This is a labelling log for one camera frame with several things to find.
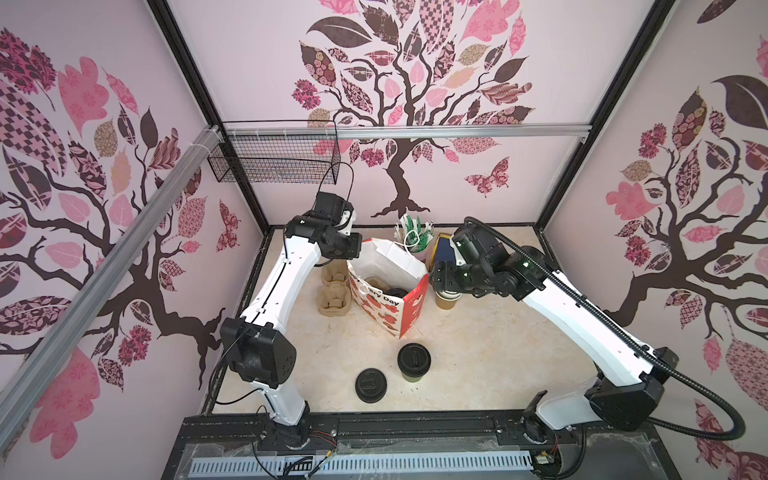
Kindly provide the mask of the red white paper gift bag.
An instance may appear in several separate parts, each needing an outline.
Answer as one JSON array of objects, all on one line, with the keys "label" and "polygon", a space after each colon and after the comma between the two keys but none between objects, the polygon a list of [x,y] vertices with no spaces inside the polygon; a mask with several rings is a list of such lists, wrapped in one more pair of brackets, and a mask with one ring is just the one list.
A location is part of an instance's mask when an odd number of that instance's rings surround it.
[{"label": "red white paper gift bag", "polygon": [[352,298],[390,335],[402,338],[423,309],[426,265],[390,240],[371,238],[347,262],[347,271]]}]

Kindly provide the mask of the green paper coffee cup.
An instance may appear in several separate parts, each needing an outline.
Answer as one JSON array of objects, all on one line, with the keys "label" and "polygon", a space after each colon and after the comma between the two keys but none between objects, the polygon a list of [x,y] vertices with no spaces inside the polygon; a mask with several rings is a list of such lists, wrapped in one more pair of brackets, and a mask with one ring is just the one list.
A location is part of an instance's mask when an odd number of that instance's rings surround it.
[{"label": "green paper coffee cup", "polygon": [[406,373],[401,373],[402,377],[405,381],[409,383],[416,383],[419,382],[425,375],[409,375]]}]

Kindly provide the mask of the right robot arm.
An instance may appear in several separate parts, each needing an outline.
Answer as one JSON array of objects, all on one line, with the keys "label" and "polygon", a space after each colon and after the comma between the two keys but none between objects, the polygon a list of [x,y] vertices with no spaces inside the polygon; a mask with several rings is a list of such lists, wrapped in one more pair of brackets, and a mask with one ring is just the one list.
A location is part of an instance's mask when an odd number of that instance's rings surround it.
[{"label": "right robot arm", "polygon": [[600,320],[595,305],[533,246],[512,247],[499,232],[476,223],[458,228],[449,245],[450,254],[439,255],[430,274],[436,294],[512,297],[557,326],[596,366],[596,374],[570,392],[536,394],[521,421],[532,441],[596,421],[633,431],[651,416],[668,375],[641,355],[673,367],[672,351],[655,350],[612,320]]}]

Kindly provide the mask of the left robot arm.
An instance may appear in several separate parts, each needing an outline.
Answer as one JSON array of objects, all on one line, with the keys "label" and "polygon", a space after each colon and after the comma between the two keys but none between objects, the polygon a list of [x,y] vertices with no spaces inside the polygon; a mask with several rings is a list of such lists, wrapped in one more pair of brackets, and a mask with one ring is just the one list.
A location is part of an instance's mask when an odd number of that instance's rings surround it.
[{"label": "left robot arm", "polygon": [[282,249],[262,289],[237,318],[221,325],[223,360],[262,395],[272,420],[300,424],[308,404],[290,380],[297,349],[286,337],[291,310],[311,271],[326,260],[359,256],[362,237],[352,231],[352,204],[320,192],[312,208],[290,220]]}]

